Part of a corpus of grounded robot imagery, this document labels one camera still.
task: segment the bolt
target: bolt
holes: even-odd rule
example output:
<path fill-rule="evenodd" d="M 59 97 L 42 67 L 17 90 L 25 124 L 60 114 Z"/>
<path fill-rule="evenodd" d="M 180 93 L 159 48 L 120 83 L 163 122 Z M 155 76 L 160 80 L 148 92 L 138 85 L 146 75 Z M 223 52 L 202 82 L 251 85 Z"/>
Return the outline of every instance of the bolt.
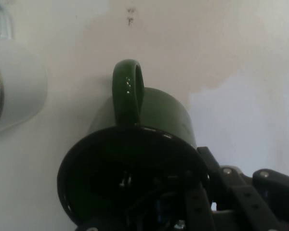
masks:
<path fill-rule="evenodd" d="M 223 169 L 223 172 L 224 172 L 224 174 L 229 175 L 229 174 L 232 173 L 232 170 L 231 170 L 230 168 L 224 168 L 224 169 Z"/>
<path fill-rule="evenodd" d="M 98 231 L 98 228 L 92 227 L 92 228 L 88 228 L 86 231 Z"/>
<path fill-rule="evenodd" d="M 262 172 L 260 172 L 260 176 L 267 178 L 269 176 L 269 173 L 262 171 Z"/>

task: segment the green mug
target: green mug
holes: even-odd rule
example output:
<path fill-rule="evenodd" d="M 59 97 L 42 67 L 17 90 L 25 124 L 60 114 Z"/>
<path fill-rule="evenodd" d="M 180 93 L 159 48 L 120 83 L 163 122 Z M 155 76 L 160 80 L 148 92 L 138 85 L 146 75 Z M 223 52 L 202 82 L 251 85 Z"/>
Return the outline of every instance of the green mug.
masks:
<path fill-rule="evenodd" d="M 112 94 L 59 169 L 59 198 L 76 224 L 110 210 L 122 214 L 169 176 L 204 172 L 187 110 L 169 94 L 145 88 L 137 61 L 115 66 Z"/>

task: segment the white wall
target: white wall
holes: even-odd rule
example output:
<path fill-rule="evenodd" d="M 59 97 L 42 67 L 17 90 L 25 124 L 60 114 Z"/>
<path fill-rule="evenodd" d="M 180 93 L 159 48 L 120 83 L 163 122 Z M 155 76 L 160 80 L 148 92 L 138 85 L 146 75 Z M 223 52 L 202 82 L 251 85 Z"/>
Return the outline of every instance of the white wall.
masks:
<path fill-rule="evenodd" d="M 289 174 L 289 0 L 4 2 L 50 77 L 43 110 L 0 134 L 0 230 L 73 230 L 57 170 L 125 58 L 188 108 L 198 145 L 222 164 Z"/>

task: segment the black plastic part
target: black plastic part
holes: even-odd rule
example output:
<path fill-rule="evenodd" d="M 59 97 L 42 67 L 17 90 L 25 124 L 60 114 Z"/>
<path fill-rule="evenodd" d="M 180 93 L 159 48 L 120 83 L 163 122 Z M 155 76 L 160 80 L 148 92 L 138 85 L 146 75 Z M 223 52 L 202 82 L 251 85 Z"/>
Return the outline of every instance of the black plastic part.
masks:
<path fill-rule="evenodd" d="M 233 186 L 231 191 L 255 231 L 281 230 L 269 206 L 250 185 Z"/>
<path fill-rule="evenodd" d="M 253 174 L 253 185 L 275 215 L 289 222 L 289 176 L 261 169 Z"/>
<path fill-rule="evenodd" d="M 217 231 L 251 231 L 252 228 L 242 213 L 232 210 L 213 213 Z"/>
<path fill-rule="evenodd" d="M 215 231 L 212 211 L 204 189 L 185 193 L 186 226 L 188 231 Z"/>
<path fill-rule="evenodd" d="M 209 174 L 217 171 L 220 168 L 220 165 L 218 164 L 208 147 L 197 147 L 197 151 L 206 163 Z"/>

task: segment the dark mark on wall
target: dark mark on wall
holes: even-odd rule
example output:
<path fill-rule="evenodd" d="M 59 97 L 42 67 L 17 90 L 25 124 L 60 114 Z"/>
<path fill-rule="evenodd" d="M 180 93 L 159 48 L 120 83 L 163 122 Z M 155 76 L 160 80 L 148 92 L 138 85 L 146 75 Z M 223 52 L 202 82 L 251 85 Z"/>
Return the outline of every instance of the dark mark on wall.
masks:
<path fill-rule="evenodd" d="M 128 13 L 134 13 L 136 11 L 136 8 L 135 7 L 129 7 L 129 8 L 127 8 L 127 12 Z"/>
<path fill-rule="evenodd" d="M 134 21 L 134 18 L 132 17 L 127 17 L 127 20 L 129 21 L 129 26 L 132 25 L 133 21 Z"/>

